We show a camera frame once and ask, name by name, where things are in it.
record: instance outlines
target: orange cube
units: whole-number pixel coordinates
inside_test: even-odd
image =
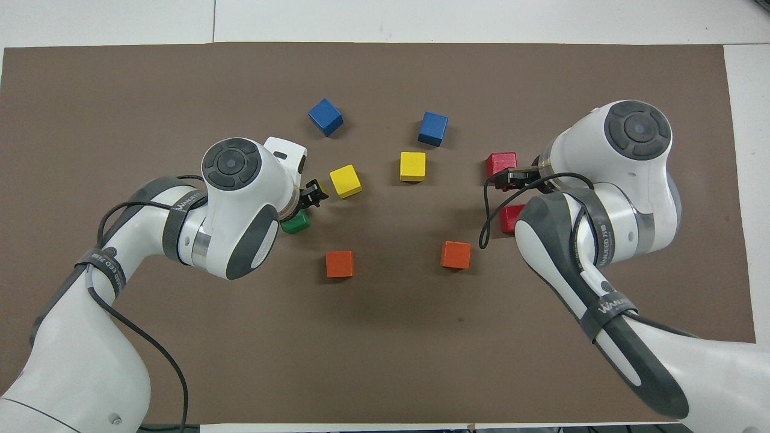
[[[454,269],[470,267],[470,244],[448,240],[441,247],[441,266]]]
[[[326,276],[329,278],[353,276],[353,251],[326,253]]]

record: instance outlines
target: gray joint cap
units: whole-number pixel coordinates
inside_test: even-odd
[[[254,180],[261,166],[254,143],[242,138],[226,139],[206,152],[203,176],[219,190],[240,190]]]
[[[615,151],[637,161],[657,158],[671,145],[671,127],[663,113],[640,101],[613,105],[604,120],[604,135]]]

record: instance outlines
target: green cube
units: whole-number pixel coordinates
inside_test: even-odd
[[[288,234],[296,233],[307,227],[310,227],[310,218],[307,217],[307,212],[305,212],[304,209],[297,212],[295,217],[291,220],[281,223],[281,229]]]

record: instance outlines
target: black strap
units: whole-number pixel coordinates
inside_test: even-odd
[[[115,291],[115,297],[118,297],[121,290],[126,286],[126,275],[123,273],[123,268],[120,263],[106,251],[101,248],[92,248],[80,257],[80,261],[75,264],[91,264],[96,269],[102,271],[102,274],[107,277],[109,283],[112,284],[112,289]]]
[[[613,318],[624,311],[638,311],[636,306],[621,292],[605,294],[585,311],[580,319],[580,329],[586,334],[591,343],[596,340],[599,331]]]
[[[163,227],[163,253],[169,259],[187,265],[179,257],[179,235],[182,234],[182,226],[185,223],[185,218],[187,218],[187,213],[193,206],[200,203],[201,200],[206,200],[206,198],[206,191],[194,190],[182,196],[171,206],[166,218],[166,225]]]

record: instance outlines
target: blue cube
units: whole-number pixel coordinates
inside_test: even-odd
[[[444,131],[447,130],[448,122],[448,117],[426,111],[417,141],[430,144],[431,146],[441,146],[441,140],[444,139]]]
[[[327,137],[342,125],[342,113],[326,98],[321,99],[307,114]]]

